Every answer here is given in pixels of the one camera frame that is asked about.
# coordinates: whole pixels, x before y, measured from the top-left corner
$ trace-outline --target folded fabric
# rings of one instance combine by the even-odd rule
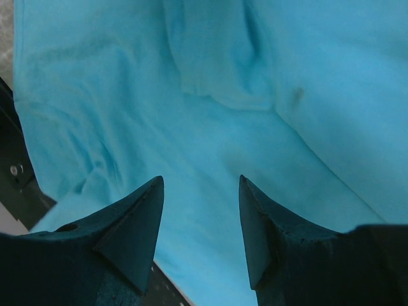
[[[34,231],[85,217],[162,175],[156,261],[196,305],[246,306],[257,303],[239,221],[241,174],[293,212],[333,230],[406,221],[406,61],[402,51],[385,62],[375,54],[361,59],[378,67],[398,61],[400,78],[392,82],[391,68],[361,74],[346,65],[354,43],[365,54],[358,32],[341,26],[360,24],[350,19],[352,3],[320,10],[322,3],[309,8],[295,0],[245,2],[258,16],[259,45],[265,46],[260,50],[271,53],[254,52],[251,42],[242,57],[233,57],[238,41],[253,39],[251,23],[236,18],[245,11],[241,1],[228,3],[231,13],[223,9],[230,17],[225,31],[216,2],[198,4],[212,8],[208,18],[190,15],[192,2],[173,2],[15,0],[15,106],[38,182],[58,201]],[[399,4],[392,2],[389,10]],[[374,16],[375,22],[390,24],[389,10]],[[177,34],[174,22],[182,16],[189,22]],[[322,23],[321,35],[313,36],[319,18],[332,27],[324,32]],[[191,37],[208,34],[194,20],[217,20],[218,36]],[[335,26],[338,32],[329,31]],[[394,47],[395,32],[383,29],[370,39]],[[330,48],[326,53],[319,47],[330,43],[342,51],[330,55]],[[191,51],[200,44],[208,44],[201,46],[205,56],[196,57]],[[201,67],[203,74],[195,75]],[[371,103],[368,115],[363,105],[380,88],[357,88],[365,80],[382,80],[382,93],[393,94],[385,105]],[[189,86],[202,91],[192,94]],[[258,98],[271,93],[274,109],[268,110]],[[391,145],[380,150],[385,144]],[[369,194],[370,188],[376,190]]]

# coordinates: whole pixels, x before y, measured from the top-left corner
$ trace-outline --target gray floor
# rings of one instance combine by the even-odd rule
[[[13,88],[13,5],[0,0],[0,77]]]

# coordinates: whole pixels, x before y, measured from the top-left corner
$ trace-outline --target light blue garment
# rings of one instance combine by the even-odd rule
[[[407,222],[406,1],[162,1],[15,0],[15,105],[58,201],[34,231],[162,175],[158,264],[198,306],[252,306],[240,174],[333,230]]]

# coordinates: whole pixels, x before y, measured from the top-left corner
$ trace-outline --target screw hole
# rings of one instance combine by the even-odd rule
[[[69,224],[65,224],[65,225],[61,226],[56,231],[58,231],[58,232],[60,232],[60,231],[73,231],[73,230],[75,230],[77,228],[78,228],[78,226],[76,224],[69,223]]]

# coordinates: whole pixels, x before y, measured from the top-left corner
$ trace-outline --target blue fabric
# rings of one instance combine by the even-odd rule
[[[156,261],[256,305],[238,179],[322,226],[406,223],[408,4],[15,0],[15,106],[55,230],[156,175]]]

